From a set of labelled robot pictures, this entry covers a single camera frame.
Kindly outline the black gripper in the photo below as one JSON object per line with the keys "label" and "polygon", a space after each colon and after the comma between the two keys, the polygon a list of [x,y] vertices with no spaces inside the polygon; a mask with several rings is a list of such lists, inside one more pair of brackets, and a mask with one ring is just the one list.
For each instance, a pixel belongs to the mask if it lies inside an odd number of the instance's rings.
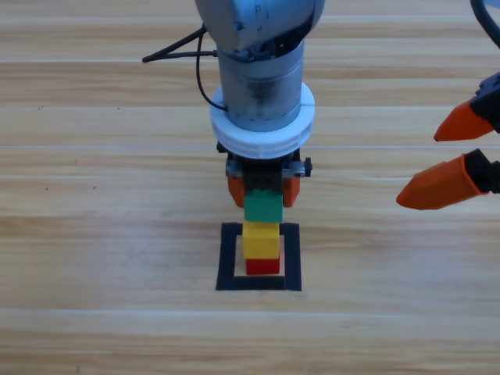
{"label": "black gripper", "polygon": [[[456,106],[434,134],[435,141],[478,139],[499,132],[499,76],[479,84],[475,96]],[[396,202],[416,210],[437,210],[489,193],[499,193],[499,162],[478,148],[416,174]]]}
{"label": "black gripper", "polygon": [[301,159],[300,149],[273,159],[251,159],[231,152],[218,142],[216,149],[227,155],[228,190],[237,207],[244,206],[245,190],[283,191],[284,207],[292,207],[300,192],[301,178],[310,177],[312,160]]}

